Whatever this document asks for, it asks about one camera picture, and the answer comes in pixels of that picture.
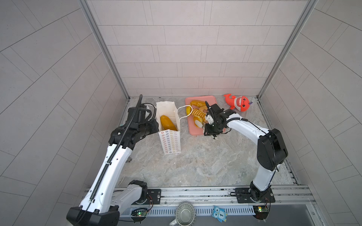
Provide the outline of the round bun bread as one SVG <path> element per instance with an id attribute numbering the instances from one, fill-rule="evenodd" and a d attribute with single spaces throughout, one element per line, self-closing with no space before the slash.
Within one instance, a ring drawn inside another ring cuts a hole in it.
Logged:
<path id="1" fill-rule="evenodd" d="M 198 116 L 198 115 L 193 116 L 193 120 L 194 120 L 194 123 L 195 123 L 195 125 L 197 127 L 203 128 L 203 122 L 204 121 L 200 116 Z"/>

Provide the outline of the spiral twisted bread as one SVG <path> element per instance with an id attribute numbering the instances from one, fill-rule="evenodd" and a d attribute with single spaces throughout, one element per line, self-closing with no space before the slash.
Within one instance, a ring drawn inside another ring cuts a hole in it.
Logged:
<path id="1" fill-rule="evenodd" d="M 200 111 L 199 109 L 193 109 L 191 114 L 193 116 L 199 116 L 202 119 L 202 121 L 204 121 L 206 118 L 206 114 L 203 111 Z"/>

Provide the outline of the long oval bread loaf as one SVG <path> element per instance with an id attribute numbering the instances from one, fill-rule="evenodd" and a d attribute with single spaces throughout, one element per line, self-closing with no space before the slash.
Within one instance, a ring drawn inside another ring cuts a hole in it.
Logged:
<path id="1" fill-rule="evenodd" d="M 168 116 L 162 115 L 160 117 L 160 122 L 163 131 L 165 130 L 177 131 L 176 125 L 172 122 L 172 120 Z"/>

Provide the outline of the white printed paper bag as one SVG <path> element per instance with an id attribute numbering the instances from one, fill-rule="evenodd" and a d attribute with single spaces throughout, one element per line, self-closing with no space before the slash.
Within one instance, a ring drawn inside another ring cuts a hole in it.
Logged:
<path id="1" fill-rule="evenodd" d="M 158 135 L 160 137 L 161 146 L 164 155 L 175 154 L 181 152 L 181 126 L 180 121 L 182 118 L 187 118 L 189 115 L 179 117 L 178 112 L 182 108 L 186 108 L 188 105 L 177 108 L 175 102 L 161 101 L 156 103 L 156 121 L 159 125 Z M 162 130 L 160 117 L 162 115 L 168 116 L 172 122 L 176 125 L 177 131 Z"/>

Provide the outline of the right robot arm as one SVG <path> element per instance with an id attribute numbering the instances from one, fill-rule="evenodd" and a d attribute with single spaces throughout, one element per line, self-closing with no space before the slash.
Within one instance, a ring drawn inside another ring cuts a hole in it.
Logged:
<path id="1" fill-rule="evenodd" d="M 230 128 L 257 145 L 256 158 L 259 167 L 249 189 L 236 188 L 230 195 L 235 196 L 239 203 L 275 202 L 271 190 L 271 181 L 275 172 L 279 170 L 279 166 L 288 156 L 281 132 L 278 129 L 269 130 L 257 126 L 235 111 L 224 110 L 217 104 L 209 105 L 206 103 L 206 107 L 208 123 L 205 124 L 205 136 L 213 136 L 213 139 L 216 139 L 218 135 L 223 134 L 224 129 Z"/>

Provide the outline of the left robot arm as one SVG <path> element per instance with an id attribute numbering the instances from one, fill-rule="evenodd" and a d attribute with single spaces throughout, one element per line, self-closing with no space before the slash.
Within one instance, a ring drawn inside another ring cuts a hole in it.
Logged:
<path id="1" fill-rule="evenodd" d="M 67 213 L 73 226 L 116 226 L 120 215 L 134 202 L 147 200 L 147 183 L 133 180 L 111 204 L 119 175 L 137 142 L 147 135 L 158 133 L 156 107 L 138 101 L 128 109 L 124 125 L 114 129 L 108 141 L 107 152 L 89 192 L 78 207 Z"/>

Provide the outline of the pink plastic tray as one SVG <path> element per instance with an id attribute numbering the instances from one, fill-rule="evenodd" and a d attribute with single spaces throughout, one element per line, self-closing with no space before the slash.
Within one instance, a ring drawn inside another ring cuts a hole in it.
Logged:
<path id="1" fill-rule="evenodd" d="M 201 111 L 204 113 L 204 121 L 203 125 L 201 125 L 201 122 L 198 121 L 199 118 L 195 118 L 196 115 L 191 114 L 187 117 L 188 120 L 188 126 L 189 126 L 189 133 L 193 136 L 203 136 L 204 135 L 204 129 L 203 126 L 206 122 L 206 113 L 207 109 L 206 106 L 200 106 L 200 104 L 195 105 L 195 103 L 205 103 L 207 102 L 209 105 L 217 104 L 216 97 L 214 96 L 198 96 L 198 97 L 188 97 L 185 99 L 185 104 L 189 105 L 191 104 L 192 109 L 198 109 L 197 112 L 199 112 L 199 109 L 201 108 Z"/>

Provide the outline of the red shark plush toy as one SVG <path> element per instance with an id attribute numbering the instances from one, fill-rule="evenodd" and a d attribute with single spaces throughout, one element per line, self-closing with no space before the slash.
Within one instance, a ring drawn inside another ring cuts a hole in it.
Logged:
<path id="1" fill-rule="evenodd" d="M 224 97 L 226 104 L 230 106 L 231 110 L 238 110 L 240 112 L 247 111 L 253 103 L 245 96 L 236 97 L 231 94 L 225 94 Z"/>

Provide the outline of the left circuit board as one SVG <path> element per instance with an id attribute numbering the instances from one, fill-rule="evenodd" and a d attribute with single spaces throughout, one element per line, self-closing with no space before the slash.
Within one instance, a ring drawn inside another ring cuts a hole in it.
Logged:
<path id="1" fill-rule="evenodd" d="M 138 208 L 131 212 L 131 217 L 138 217 L 138 218 L 146 217 L 148 212 L 149 212 L 148 208 Z"/>

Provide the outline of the circuit board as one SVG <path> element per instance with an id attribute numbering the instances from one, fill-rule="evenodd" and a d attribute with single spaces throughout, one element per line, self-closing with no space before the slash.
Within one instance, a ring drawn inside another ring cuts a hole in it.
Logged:
<path id="1" fill-rule="evenodd" d="M 149 212 L 148 208 L 138 208 L 131 212 L 131 217 L 138 217 L 138 218 L 146 217 L 148 212 Z"/>
<path id="2" fill-rule="evenodd" d="M 253 210 L 255 212 L 254 218 L 258 220 L 266 220 L 269 215 L 269 209 L 266 206 L 253 206 Z"/>

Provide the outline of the blue owl figure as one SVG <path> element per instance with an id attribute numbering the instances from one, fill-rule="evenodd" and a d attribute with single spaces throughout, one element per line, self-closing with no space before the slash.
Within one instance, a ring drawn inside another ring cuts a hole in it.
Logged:
<path id="1" fill-rule="evenodd" d="M 225 209 L 220 208 L 218 206 L 214 206 L 212 217 L 217 219 L 219 222 L 226 222 L 227 220 L 227 212 Z"/>

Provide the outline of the metal fluted tart mould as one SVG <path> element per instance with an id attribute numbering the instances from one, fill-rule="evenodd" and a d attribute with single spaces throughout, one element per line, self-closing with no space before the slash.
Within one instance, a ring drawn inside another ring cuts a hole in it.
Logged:
<path id="1" fill-rule="evenodd" d="M 189 202 L 181 203 L 175 214 L 175 219 L 170 222 L 169 226 L 191 226 L 196 219 L 196 212 L 193 205 Z"/>

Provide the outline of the right circuit board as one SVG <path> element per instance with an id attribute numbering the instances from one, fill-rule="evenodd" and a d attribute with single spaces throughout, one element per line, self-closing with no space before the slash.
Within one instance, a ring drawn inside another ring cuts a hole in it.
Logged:
<path id="1" fill-rule="evenodd" d="M 266 206 L 253 206 L 253 210 L 255 212 L 254 218 L 258 220 L 266 220 L 269 215 L 269 209 Z"/>

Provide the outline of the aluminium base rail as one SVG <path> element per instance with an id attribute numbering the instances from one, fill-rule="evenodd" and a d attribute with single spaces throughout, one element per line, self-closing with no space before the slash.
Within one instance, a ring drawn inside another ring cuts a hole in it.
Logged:
<path id="1" fill-rule="evenodd" d="M 305 204 L 315 199 L 308 186 L 272 186 L 266 191 L 254 195 L 248 186 L 207 186 L 207 187 L 159 187 L 147 188 L 146 185 L 131 184 L 126 188 L 106 192 L 98 190 L 92 197 L 92 189 L 85 193 L 80 207 L 90 212 L 108 210 L 110 206 L 127 209 L 136 205 L 152 207 L 177 206 L 190 202 L 194 206 L 214 205 L 263 205 L 263 204 Z"/>

